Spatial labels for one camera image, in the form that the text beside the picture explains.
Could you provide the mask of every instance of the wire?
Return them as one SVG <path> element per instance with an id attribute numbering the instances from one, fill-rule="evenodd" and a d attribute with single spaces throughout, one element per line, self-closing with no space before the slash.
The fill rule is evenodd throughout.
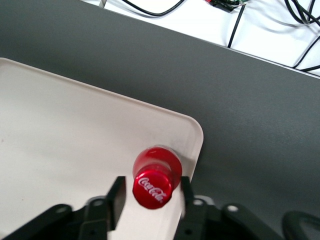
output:
<path id="1" fill-rule="evenodd" d="M 313 43 L 308 47 L 308 49 L 305 51 L 305 53 L 303 54 L 303 56 L 300 58 L 300 60 L 298 61 L 298 63 L 296 65 L 294 65 L 292 68 L 296 68 L 298 67 L 302 61 L 305 59 L 305 57 L 307 56 L 308 52 L 310 51 L 310 49 L 312 49 L 312 47 L 320 40 L 320 36 L 318 36 L 316 38 L 316 40 L 313 41 Z"/>
<path id="2" fill-rule="evenodd" d="M 233 42 L 233 40 L 234 40 L 236 31 L 237 31 L 237 28 L 238 28 L 238 25 L 239 25 L 239 22 L 240 22 L 242 13 L 243 13 L 244 10 L 245 10 L 245 7 L 246 7 L 245 4 L 243 4 L 243 5 L 241 6 L 240 12 L 239 12 L 239 14 L 238 14 L 238 17 L 237 17 L 237 19 L 236 19 L 235 25 L 234 25 L 234 27 L 233 27 L 233 31 L 232 31 L 232 34 L 231 34 L 231 37 L 230 37 L 230 40 L 229 40 L 228 48 L 231 48 L 231 44 L 232 44 L 232 42 Z"/>
<path id="3" fill-rule="evenodd" d="M 309 9 L 306 10 L 304 9 L 298 2 L 298 0 L 291 0 L 293 2 L 293 4 L 295 5 L 297 11 L 298 11 L 298 15 L 297 16 L 294 12 L 294 10 L 292 9 L 289 0 L 284 0 L 285 5 L 288 9 L 288 11 L 290 12 L 291 16 L 300 24 L 304 24 L 304 25 L 310 25 L 313 23 L 316 23 L 319 27 L 320 27 L 320 16 L 318 17 L 314 17 L 312 15 L 312 10 L 314 8 L 315 5 L 315 1 L 316 0 L 311 0 L 310 2 L 310 6 Z M 311 48 L 320 40 L 320 35 L 315 39 L 315 41 L 313 41 L 313 43 L 307 48 L 307 50 L 305 51 L 305 53 L 303 54 L 303 56 L 300 58 L 300 60 L 298 61 L 298 63 L 296 65 L 294 65 L 292 68 L 297 68 L 302 61 L 305 59 L 305 57 L 307 56 L 308 52 L 311 50 Z M 319 69 L 320 67 L 315 66 L 315 67 L 309 67 L 309 68 L 305 68 L 302 69 L 301 71 L 303 72 L 308 72 L 308 71 L 312 71 L 312 70 L 316 70 Z"/>
<path id="4" fill-rule="evenodd" d="M 122 0 L 123 2 L 125 2 L 126 4 L 130 5 L 131 7 L 135 8 L 136 10 L 144 13 L 144 14 L 147 14 L 147 15 L 150 15 L 150 16 L 154 16 L 154 17 L 162 17 L 164 15 L 167 15 L 169 13 L 171 13 L 172 11 L 174 11 L 175 9 L 177 9 L 184 1 L 186 0 L 180 0 L 178 1 L 177 4 L 175 4 L 173 7 L 169 8 L 168 10 L 164 11 L 164 12 L 160 12 L 160 13 L 155 13 L 155 12 L 151 12 L 151 11 L 147 11 L 147 10 L 144 10 L 143 8 L 133 4 L 132 2 L 128 1 L 128 0 Z"/>
<path id="5" fill-rule="evenodd" d="M 301 69 L 300 71 L 302 71 L 302 72 L 309 72 L 309 71 L 317 70 L 317 69 L 320 69 L 320 65 L 318 65 L 318 66 L 313 66 L 313 67 L 308 67 L 308 68 L 305 68 L 305 69 Z"/>

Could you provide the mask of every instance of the screw hole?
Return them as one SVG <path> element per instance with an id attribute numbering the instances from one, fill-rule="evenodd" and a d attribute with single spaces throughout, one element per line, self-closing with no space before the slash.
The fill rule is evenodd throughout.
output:
<path id="1" fill-rule="evenodd" d="M 184 231 L 184 233 L 185 233 L 186 235 L 191 235 L 191 234 L 192 234 L 192 230 L 191 230 L 191 229 L 186 229 L 186 230 Z"/>

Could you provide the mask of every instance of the plastic bottle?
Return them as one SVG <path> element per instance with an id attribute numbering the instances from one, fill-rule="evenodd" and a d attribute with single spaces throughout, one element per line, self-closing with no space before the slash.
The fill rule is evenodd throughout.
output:
<path id="1" fill-rule="evenodd" d="M 133 195 L 148 209 L 163 207 L 179 185 L 182 166 L 169 147 L 156 145 L 142 151 L 133 165 Z"/>

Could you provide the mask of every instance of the white tray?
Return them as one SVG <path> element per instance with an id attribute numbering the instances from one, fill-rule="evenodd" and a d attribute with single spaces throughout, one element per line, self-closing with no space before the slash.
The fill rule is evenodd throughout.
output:
<path id="1" fill-rule="evenodd" d="M 192 177 L 202 143 L 189 116 L 0 58 L 0 232 L 56 204 L 77 210 L 126 176 L 125 207 L 109 237 L 172 239 L 180 187 L 163 208 L 141 207 L 132 194 L 133 163 L 144 149 L 166 145 Z"/>

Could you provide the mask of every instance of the gray table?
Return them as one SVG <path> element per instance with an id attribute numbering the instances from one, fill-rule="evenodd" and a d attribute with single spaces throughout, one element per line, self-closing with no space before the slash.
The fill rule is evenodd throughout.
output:
<path id="1" fill-rule="evenodd" d="M 192 186 L 219 207 L 320 216 L 318 77 L 78 0 L 0 1 L 0 57 L 195 118 Z"/>

